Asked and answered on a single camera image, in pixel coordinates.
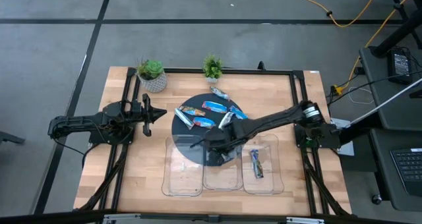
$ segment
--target white cable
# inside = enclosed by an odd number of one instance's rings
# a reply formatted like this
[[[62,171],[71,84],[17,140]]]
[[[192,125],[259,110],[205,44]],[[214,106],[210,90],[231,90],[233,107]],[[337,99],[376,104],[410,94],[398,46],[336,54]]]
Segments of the white cable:
[[[355,119],[354,121],[350,122],[349,125],[352,125],[354,123],[359,122],[360,120],[364,119],[366,116],[371,115],[372,113],[374,113],[375,111],[377,111],[378,109],[380,109],[382,106],[386,105],[388,102],[392,101],[393,99],[396,99],[396,97],[400,96],[401,94],[403,94],[405,91],[407,91],[408,89],[414,87],[416,84],[422,82],[422,78],[417,80],[416,82],[412,83],[411,85],[409,85],[407,88],[404,88],[402,91],[398,92],[396,95],[392,96],[390,99],[386,100],[384,103],[378,105],[377,107],[375,107],[373,110],[371,110],[370,112],[360,116],[359,118]]]
[[[350,87],[349,88],[349,94],[347,95],[347,96],[349,96],[349,99],[350,99],[350,101],[352,102],[352,103],[358,103],[358,104],[361,104],[361,105],[370,105],[370,104],[372,104],[372,102],[374,102],[374,99],[371,101],[371,102],[360,102],[360,101],[354,101],[352,98],[351,98],[351,96],[350,96],[350,90],[352,90],[352,89],[354,89],[354,88],[356,88],[355,86],[352,86],[352,87]],[[359,88],[358,90],[363,90],[364,92],[368,92],[368,93],[370,93],[370,95],[372,96],[372,92],[370,91],[370,90],[366,90],[366,89],[363,89],[363,88]]]

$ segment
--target clear plastic bin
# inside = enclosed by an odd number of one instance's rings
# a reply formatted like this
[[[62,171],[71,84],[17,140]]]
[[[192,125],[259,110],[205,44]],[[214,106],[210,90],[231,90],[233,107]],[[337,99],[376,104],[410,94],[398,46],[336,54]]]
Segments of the clear plastic bin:
[[[212,190],[238,190],[242,187],[241,147],[233,150],[221,166],[210,166],[210,152],[206,151],[204,166],[204,186]]]
[[[258,150],[263,178],[256,178],[251,150]],[[284,190],[278,157],[278,138],[273,134],[258,135],[242,149],[243,187],[249,194],[281,194]]]
[[[166,140],[166,167],[162,192],[167,196],[198,196],[202,192],[204,150],[201,144],[191,145],[202,138],[193,135],[175,135]],[[193,162],[189,157],[196,157]]]

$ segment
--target white plant pot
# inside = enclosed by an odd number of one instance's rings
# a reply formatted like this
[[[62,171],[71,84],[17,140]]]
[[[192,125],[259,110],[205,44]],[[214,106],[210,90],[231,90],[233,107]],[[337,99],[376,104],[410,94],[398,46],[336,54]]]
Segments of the white plant pot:
[[[161,75],[159,75],[157,78],[153,80],[145,80],[142,77],[140,77],[139,74],[137,76],[141,82],[142,87],[144,87],[145,90],[149,92],[154,92],[154,93],[161,92],[167,86],[167,77],[164,72],[161,73]]]
[[[217,78],[205,78],[208,83],[217,83]]]

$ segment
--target round black platform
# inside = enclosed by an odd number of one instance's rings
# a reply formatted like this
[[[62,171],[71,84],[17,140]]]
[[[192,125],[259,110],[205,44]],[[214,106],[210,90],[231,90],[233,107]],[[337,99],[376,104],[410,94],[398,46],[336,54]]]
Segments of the round black platform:
[[[207,119],[211,119],[212,121],[215,122],[216,126],[218,126],[220,124],[220,122],[222,121],[224,115],[223,113],[216,113],[213,112],[211,110],[208,109],[204,109],[202,108],[202,104],[204,103],[204,101],[212,101],[215,103],[219,103],[221,105],[224,105],[227,107],[227,110],[229,110],[229,108],[234,105],[237,108],[239,108],[241,110],[241,108],[236,105],[236,103],[234,103],[232,100],[228,101],[226,99],[222,99],[219,98],[218,96],[216,96],[213,93],[208,93],[208,94],[201,94],[201,95],[197,95],[197,96],[193,96],[191,98],[189,98],[187,101],[185,101],[182,105],[184,106],[189,106],[189,107],[194,107],[195,109],[200,109],[202,111],[205,112],[205,118]],[[193,121],[193,119],[196,116],[193,115],[188,115],[186,113],[184,113],[190,120]],[[182,120],[179,119],[179,117],[174,116],[173,118],[173,123],[171,124],[171,134],[172,135],[196,135],[196,136],[200,136],[201,138],[204,137],[205,132],[207,132],[209,129],[207,128],[202,128],[200,126],[194,126],[192,129],[188,129],[187,126],[182,122]],[[201,154],[200,152],[193,153],[193,152],[186,152],[183,149],[179,149],[179,151],[189,160],[198,163],[198,164],[202,164],[202,157],[204,154]],[[210,160],[208,160],[208,162],[204,163],[204,165],[209,165],[209,166],[213,166],[213,165],[221,165],[214,163]]]

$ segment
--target keyboard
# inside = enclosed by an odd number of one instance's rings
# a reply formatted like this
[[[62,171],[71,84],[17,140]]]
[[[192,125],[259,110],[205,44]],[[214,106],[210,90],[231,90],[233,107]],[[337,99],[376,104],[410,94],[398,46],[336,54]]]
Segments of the keyboard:
[[[406,192],[422,197],[422,148],[391,151]]]

